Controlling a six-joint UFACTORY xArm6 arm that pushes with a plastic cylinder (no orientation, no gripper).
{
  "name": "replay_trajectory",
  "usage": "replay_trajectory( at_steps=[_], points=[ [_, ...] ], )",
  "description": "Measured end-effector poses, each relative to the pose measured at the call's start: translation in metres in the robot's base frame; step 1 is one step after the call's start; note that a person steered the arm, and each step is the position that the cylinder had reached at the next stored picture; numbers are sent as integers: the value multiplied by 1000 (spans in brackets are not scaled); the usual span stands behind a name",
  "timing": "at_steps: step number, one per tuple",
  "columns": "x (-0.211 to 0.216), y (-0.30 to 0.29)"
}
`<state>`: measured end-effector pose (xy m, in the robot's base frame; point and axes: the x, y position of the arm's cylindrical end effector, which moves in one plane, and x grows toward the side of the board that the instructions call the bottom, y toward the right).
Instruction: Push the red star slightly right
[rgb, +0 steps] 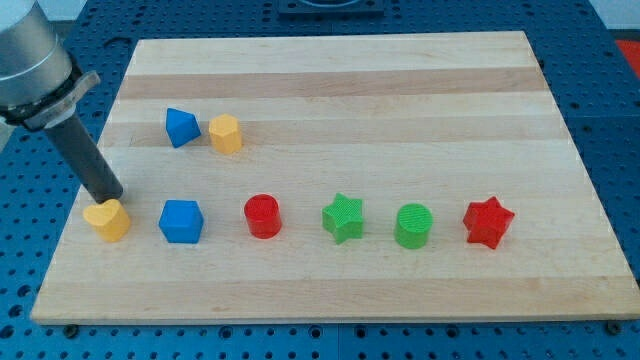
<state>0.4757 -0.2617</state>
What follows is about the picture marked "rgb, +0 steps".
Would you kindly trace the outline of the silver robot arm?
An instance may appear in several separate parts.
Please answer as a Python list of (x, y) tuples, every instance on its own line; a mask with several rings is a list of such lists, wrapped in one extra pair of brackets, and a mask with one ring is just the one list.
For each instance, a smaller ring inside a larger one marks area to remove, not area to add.
[(1, 117), (8, 124), (53, 127), (99, 83), (63, 48), (37, 1), (1, 3)]

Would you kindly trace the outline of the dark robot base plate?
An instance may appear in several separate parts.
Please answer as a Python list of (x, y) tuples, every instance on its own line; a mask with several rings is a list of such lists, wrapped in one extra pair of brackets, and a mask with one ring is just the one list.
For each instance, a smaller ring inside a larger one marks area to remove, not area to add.
[(277, 0), (278, 13), (293, 15), (381, 15), (385, 0)]

